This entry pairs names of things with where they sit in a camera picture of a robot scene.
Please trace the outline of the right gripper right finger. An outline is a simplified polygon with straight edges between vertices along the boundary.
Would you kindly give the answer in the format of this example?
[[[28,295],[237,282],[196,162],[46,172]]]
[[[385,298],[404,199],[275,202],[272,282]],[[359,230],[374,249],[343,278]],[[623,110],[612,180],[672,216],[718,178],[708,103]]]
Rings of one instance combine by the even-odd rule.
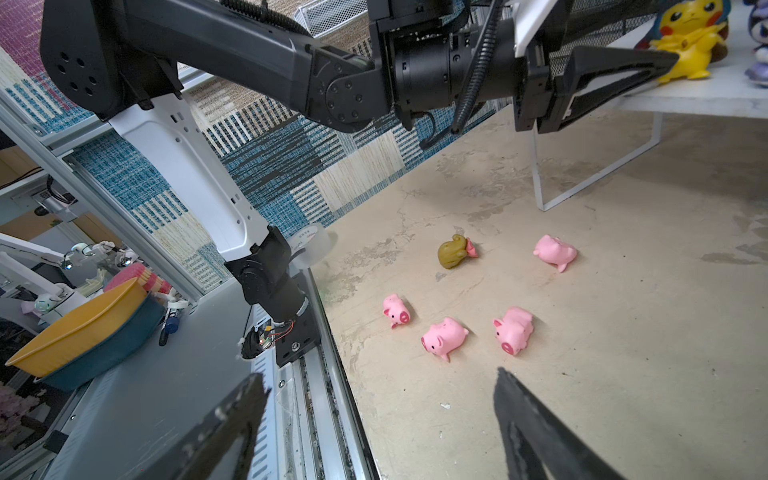
[[[499,368],[493,394],[510,479],[620,479],[515,375]]]

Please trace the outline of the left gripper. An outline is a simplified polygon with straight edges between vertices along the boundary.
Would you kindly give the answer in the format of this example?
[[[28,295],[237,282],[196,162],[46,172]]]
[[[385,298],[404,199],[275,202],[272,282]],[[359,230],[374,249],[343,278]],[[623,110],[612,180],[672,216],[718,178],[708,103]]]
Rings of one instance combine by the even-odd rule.
[[[679,55],[656,50],[577,46],[564,72],[552,76],[549,53],[559,50],[567,17],[548,17],[524,50],[513,95],[518,132],[559,132],[587,114],[666,75]]]

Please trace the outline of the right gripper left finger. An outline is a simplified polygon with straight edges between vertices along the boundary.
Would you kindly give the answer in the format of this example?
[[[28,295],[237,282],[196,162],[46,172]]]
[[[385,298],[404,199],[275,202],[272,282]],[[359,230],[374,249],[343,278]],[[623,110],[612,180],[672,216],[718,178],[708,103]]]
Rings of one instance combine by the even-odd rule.
[[[247,479],[269,395],[263,375],[249,375],[138,477]]]

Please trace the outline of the yellow blue figure toy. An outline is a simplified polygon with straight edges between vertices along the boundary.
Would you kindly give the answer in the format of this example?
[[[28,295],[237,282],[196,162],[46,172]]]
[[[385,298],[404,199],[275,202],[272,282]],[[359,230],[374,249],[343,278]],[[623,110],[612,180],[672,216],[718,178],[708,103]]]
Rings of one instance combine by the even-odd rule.
[[[711,75],[713,61],[727,53],[728,0],[661,1],[648,32],[635,45],[638,50],[657,50],[678,55],[672,69],[658,79],[702,80]]]

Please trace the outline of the black-eared figure toy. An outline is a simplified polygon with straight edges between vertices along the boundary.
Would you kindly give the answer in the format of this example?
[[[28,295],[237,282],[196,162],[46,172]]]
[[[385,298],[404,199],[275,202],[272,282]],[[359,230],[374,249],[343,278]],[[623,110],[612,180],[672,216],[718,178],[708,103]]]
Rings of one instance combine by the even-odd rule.
[[[754,63],[745,71],[746,77],[760,87],[767,87],[767,0],[745,1],[752,9],[748,17],[747,32],[758,46],[754,49]]]

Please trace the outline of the olive green toy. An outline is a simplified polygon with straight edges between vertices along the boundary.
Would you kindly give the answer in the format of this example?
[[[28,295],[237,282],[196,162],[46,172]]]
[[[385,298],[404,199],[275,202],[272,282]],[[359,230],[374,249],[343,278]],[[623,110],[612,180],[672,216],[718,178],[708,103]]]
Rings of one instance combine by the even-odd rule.
[[[469,238],[460,234],[454,234],[450,241],[440,245],[437,258],[445,269],[453,269],[467,258],[478,258],[479,254]]]

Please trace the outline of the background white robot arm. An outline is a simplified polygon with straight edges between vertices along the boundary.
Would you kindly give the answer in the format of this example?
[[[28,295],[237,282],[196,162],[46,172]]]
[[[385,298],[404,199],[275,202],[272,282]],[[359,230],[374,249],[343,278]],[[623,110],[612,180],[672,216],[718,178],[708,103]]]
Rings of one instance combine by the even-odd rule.
[[[97,277],[74,288],[63,282],[54,282],[27,267],[21,258],[70,271],[75,267],[94,266]],[[115,276],[140,259],[130,248],[119,248],[111,241],[95,244],[78,243],[60,253],[16,237],[1,236],[1,275],[13,285],[21,286],[37,298],[30,304],[31,311],[41,318],[57,320],[75,308],[85,304],[90,297],[102,290],[106,277]]]

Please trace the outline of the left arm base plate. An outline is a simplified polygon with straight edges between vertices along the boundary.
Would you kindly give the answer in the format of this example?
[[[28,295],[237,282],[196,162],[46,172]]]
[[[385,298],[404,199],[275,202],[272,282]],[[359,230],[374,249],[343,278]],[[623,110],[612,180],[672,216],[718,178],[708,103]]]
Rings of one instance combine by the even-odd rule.
[[[271,353],[278,368],[301,359],[319,344],[318,321],[309,306],[301,315],[277,324],[259,305],[255,305],[249,313],[246,330],[238,341],[243,360],[259,359]]]

